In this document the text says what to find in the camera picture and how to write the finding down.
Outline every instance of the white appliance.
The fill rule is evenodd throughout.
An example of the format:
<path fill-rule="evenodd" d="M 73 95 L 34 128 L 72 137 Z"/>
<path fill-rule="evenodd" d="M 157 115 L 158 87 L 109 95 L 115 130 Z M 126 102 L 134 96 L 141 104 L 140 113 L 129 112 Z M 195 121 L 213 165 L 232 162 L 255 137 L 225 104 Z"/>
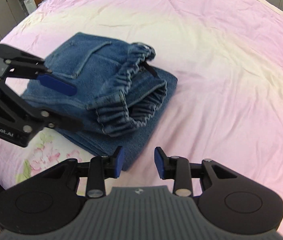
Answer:
<path fill-rule="evenodd" d="M 24 0 L 24 4 L 29 14 L 37 10 L 37 5 L 35 3 L 35 0 Z"/>

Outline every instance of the blue gripper pad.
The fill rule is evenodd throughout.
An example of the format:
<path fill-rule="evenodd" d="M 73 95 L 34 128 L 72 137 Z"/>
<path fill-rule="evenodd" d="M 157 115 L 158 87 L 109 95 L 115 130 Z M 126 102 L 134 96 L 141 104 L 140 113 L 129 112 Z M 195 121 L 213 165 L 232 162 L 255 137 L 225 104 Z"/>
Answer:
<path fill-rule="evenodd" d="M 77 88 L 74 85 L 67 83 L 51 74 L 38 75 L 37 80 L 40 81 L 42 86 L 53 89 L 66 96 L 71 97 L 77 93 Z"/>
<path fill-rule="evenodd" d="M 157 149 L 155 149 L 154 158 L 155 158 L 155 164 L 157 167 L 158 174 L 161 179 L 164 179 L 164 160 Z"/>
<path fill-rule="evenodd" d="M 120 172 L 123 168 L 123 161 L 125 157 L 125 150 L 122 147 L 117 155 L 116 161 L 115 161 L 115 178 L 119 178 Z"/>

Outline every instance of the folded denim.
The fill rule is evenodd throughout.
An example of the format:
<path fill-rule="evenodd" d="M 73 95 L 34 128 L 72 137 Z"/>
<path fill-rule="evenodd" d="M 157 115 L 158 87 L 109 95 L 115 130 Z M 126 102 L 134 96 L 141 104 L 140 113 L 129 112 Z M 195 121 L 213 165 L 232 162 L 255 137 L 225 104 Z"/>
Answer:
<path fill-rule="evenodd" d="M 142 67 L 154 57 L 154 49 L 142 43 L 77 33 L 45 60 L 54 75 L 77 87 L 77 94 L 66 96 L 31 80 L 22 98 L 81 118 L 82 131 L 57 131 L 92 154 L 111 155 L 124 146 L 126 170 L 176 89 L 170 73 L 154 68 L 154 77 Z"/>

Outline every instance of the jeans pocket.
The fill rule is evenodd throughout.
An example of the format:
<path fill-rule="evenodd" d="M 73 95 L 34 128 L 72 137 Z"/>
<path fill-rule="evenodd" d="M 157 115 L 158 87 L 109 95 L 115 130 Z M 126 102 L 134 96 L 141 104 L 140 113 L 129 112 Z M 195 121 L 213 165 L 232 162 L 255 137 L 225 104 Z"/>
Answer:
<path fill-rule="evenodd" d="M 51 69 L 56 76 L 76 79 L 90 57 L 111 44 L 111 41 L 105 40 L 83 40 L 82 35 L 84 34 L 76 34 L 50 54 L 45 59 L 46 68 Z"/>

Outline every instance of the drawstring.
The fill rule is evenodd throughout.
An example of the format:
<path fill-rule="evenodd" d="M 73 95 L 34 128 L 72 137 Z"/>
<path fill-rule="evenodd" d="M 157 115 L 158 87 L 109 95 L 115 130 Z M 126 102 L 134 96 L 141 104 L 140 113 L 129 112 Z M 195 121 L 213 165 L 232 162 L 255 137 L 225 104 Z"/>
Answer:
<path fill-rule="evenodd" d="M 144 67 L 144 68 L 145 68 L 147 71 L 149 71 L 149 73 L 151 73 L 154 77 L 158 77 L 158 74 L 157 74 L 157 72 L 155 71 L 155 69 L 154 69 L 152 66 L 148 65 L 146 61 L 141 62 L 139 65 L 142 66 L 142 67 Z"/>

